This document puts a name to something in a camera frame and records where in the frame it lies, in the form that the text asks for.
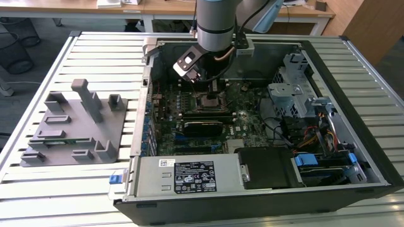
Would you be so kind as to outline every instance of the white label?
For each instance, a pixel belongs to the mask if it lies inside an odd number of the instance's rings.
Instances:
[[[65,142],[62,141],[54,141],[54,142],[45,142],[46,145],[65,145]]]
[[[158,160],[158,167],[173,167],[175,163],[174,159],[159,159]]]
[[[138,10],[123,10],[123,13],[139,13]]]
[[[205,185],[206,188],[207,188],[207,187],[214,187],[214,186],[215,186],[214,183],[206,183],[206,185]]]

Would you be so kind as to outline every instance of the circuit board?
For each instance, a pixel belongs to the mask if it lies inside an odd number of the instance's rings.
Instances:
[[[201,108],[203,101],[198,102],[195,99],[202,100],[205,92],[185,92],[181,87],[171,85],[161,92],[159,101],[154,102],[155,125],[159,130],[158,156],[227,153],[226,141],[234,139],[242,140],[243,147],[269,145],[255,111],[261,89],[247,86],[247,82],[229,82],[218,94],[217,108]],[[202,114],[205,111],[227,113],[230,121],[223,123],[219,136],[186,138],[182,126],[187,120],[181,119],[178,115],[194,113],[197,116],[197,113]]]

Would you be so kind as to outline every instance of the motherboard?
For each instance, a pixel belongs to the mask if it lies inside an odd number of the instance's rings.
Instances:
[[[257,105],[261,88],[246,81],[222,84],[213,97],[189,82],[154,94],[157,155],[233,153],[269,145]]]

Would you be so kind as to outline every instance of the copper pipe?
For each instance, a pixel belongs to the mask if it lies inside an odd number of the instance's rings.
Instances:
[[[223,61],[229,55],[231,54],[231,52],[235,50],[235,48],[231,46],[231,48],[227,50],[227,52],[221,56],[221,57],[214,57],[215,61]]]

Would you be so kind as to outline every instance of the red wire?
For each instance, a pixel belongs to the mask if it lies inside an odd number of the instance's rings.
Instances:
[[[335,139],[335,134],[331,132],[331,134],[333,134],[333,145],[334,145],[334,149],[337,150],[337,148],[335,148],[335,144],[337,144],[337,139]]]
[[[305,139],[305,136],[306,136],[306,134],[307,134],[307,132],[309,132],[309,129],[314,129],[315,128],[315,126],[309,126],[306,129],[305,129],[305,131],[303,131],[303,139]]]

